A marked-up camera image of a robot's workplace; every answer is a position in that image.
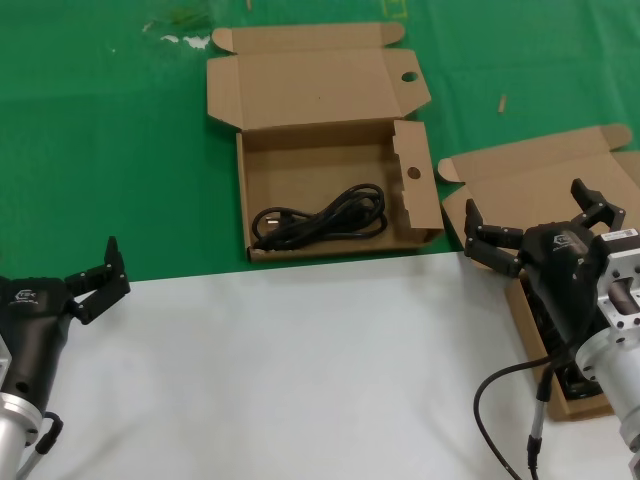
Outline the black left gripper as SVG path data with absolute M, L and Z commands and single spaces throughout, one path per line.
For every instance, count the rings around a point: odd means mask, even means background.
M 71 314 L 88 325 L 130 291 L 115 236 L 107 241 L 101 266 L 64 281 L 2 278 L 1 338 L 11 362 L 1 391 L 29 403 L 48 402 L 68 339 Z

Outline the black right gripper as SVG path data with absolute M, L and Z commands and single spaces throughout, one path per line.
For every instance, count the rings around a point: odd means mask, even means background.
M 595 239 L 591 227 L 605 224 L 610 232 L 622 228 L 625 211 L 608 202 L 581 179 L 571 184 L 581 209 L 571 222 L 551 222 L 526 230 L 484 223 L 473 199 L 466 201 L 464 254 L 505 276 L 518 276 L 522 266 L 532 290 L 542 301 L 568 356 L 603 329 L 596 306 L 596 274 L 588 251 Z

